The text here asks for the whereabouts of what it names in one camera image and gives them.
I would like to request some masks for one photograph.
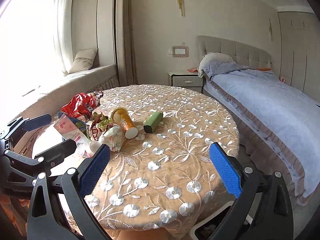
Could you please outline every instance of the bedside table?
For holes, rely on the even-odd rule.
[[[202,93],[203,79],[198,77],[198,72],[169,71],[169,86],[183,87]]]

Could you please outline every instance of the orange cup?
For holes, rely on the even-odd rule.
[[[132,139],[137,136],[138,129],[134,126],[127,109],[118,107],[112,112],[111,118],[120,126],[127,139]]]

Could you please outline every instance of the red plastic bag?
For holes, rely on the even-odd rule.
[[[102,91],[90,94],[77,94],[68,104],[62,107],[61,111],[65,112],[70,117],[87,122],[92,115],[92,111],[99,106],[99,101],[102,96]]]

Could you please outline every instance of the headboard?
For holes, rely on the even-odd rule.
[[[259,68],[272,68],[270,55],[256,47],[237,41],[231,41],[210,36],[197,36],[199,60],[209,52],[227,54],[241,65]]]

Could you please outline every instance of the light switch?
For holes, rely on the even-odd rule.
[[[175,49],[175,54],[183,54],[185,55],[186,54],[186,49]]]

